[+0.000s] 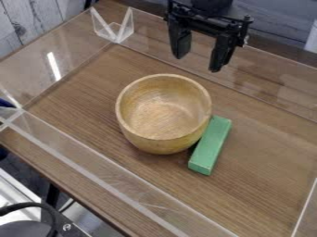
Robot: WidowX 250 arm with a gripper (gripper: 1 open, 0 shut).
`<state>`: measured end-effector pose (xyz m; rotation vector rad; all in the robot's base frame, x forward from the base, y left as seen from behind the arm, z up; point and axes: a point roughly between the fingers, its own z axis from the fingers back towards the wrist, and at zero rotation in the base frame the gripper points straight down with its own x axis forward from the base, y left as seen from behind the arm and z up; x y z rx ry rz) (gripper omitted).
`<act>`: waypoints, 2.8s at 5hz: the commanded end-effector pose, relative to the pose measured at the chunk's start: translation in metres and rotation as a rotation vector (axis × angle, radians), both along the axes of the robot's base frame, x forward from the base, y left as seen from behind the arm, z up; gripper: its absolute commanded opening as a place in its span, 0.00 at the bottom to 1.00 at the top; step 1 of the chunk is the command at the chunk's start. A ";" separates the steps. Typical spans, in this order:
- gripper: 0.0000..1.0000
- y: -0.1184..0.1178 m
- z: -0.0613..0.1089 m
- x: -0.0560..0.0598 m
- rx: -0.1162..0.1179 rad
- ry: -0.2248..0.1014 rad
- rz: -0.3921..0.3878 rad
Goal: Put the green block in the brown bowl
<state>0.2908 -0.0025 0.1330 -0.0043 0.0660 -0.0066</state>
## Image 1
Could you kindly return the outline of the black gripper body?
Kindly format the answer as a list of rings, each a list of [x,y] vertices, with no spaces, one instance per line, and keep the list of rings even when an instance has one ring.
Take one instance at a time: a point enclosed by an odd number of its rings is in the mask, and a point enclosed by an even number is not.
[[[254,19],[235,6],[233,0],[167,0],[164,15],[178,20],[191,31],[217,38],[222,33],[235,38],[235,45],[243,47],[249,26]]]

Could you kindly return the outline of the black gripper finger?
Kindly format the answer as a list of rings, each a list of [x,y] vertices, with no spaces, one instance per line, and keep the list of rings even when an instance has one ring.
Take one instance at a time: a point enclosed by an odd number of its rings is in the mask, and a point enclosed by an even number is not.
[[[226,33],[217,36],[209,62],[209,70],[211,72],[219,72],[222,67],[229,63],[235,50],[235,42],[235,38]]]
[[[175,19],[168,19],[167,25],[171,51],[180,59],[191,50],[191,30]]]

